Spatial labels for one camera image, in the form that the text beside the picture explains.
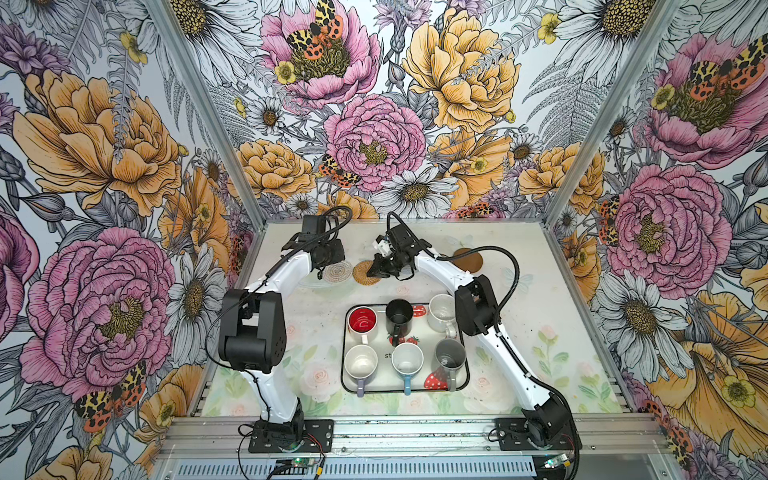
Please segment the woven rattan coaster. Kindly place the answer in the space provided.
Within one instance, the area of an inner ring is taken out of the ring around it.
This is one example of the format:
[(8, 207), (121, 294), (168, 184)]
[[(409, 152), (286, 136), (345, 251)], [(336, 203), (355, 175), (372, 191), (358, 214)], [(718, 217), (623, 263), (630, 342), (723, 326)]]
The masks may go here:
[(354, 280), (364, 286), (372, 286), (375, 285), (380, 281), (380, 278), (378, 277), (371, 277), (368, 275), (368, 271), (373, 266), (372, 260), (365, 260), (358, 263), (353, 268), (353, 278)]

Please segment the matte brown wooden coaster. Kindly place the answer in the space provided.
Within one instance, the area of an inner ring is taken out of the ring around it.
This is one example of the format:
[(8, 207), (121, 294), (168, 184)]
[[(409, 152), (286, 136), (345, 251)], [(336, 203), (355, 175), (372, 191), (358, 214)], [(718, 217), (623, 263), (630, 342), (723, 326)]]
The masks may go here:
[(475, 249), (460, 248), (457, 249), (452, 256), (454, 257), (452, 263), (463, 271), (474, 274), (479, 272), (483, 267), (483, 257)]

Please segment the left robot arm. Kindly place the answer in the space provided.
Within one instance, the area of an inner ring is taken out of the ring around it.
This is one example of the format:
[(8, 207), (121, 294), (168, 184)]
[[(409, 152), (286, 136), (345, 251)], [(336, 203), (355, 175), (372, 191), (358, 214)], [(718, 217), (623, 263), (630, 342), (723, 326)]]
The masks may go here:
[(305, 216), (275, 264), (255, 282), (231, 289), (223, 298), (218, 356), (256, 392), (260, 414), (252, 435), (270, 446), (296, 448), (309, 436), (301, 401), (281, 367), (287, 348), (284, 300), (311, 272), (321, 274), (345, 260), (338, 233), (351, 217), (345, 206)]

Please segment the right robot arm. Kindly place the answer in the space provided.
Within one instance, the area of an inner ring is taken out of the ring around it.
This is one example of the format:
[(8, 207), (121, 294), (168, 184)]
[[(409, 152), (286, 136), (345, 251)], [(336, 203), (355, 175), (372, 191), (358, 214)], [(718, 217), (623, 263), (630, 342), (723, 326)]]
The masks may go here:
[[(482, 345), (512, 386), (525, 418), (525, 442), (538, 449), (547, 449), (555, 447), (559, 438), (564, 438), (574, 450), (582, 447), (567, 399), (554, 386), (538, 378), (502, 322), (502, 311), (515, 293), (520, 279), (519, 262), (511, 252), (490, 245), (462, 254), (442, 255), (405, 224), (391, 227), (378, 236), (374, 248), (376, 253), (367, 272), (369, 277), (397, 278), (403, 269), (408, 268), (413, 273), (429, 276), (452, 295), (459, 330)], [(496, 297), (486, 275), (474, 275), (454, 264), (458, 259), (480, 252), (500, 253), (514, 267), (512, 283), (500, 299)]]

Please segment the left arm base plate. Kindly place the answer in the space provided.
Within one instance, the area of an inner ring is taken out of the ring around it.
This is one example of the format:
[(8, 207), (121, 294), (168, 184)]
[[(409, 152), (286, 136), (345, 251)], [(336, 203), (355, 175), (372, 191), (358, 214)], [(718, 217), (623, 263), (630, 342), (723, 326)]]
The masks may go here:
[(252, 454), (329, 453), (335, 422), (330, 419), (304, 420), (302, 424), (268, 423), (258, 420), (250, 434), (248, 452)]

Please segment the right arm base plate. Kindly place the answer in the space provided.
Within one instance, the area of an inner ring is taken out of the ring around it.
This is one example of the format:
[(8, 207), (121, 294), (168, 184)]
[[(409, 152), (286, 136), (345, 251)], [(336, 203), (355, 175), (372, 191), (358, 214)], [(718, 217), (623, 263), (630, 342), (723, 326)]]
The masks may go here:
[(583, 447), (571, 422), (557, 429), (523, 417), (500, 417), (494, 420), (494, 430), (502, 451), (573, 451)]

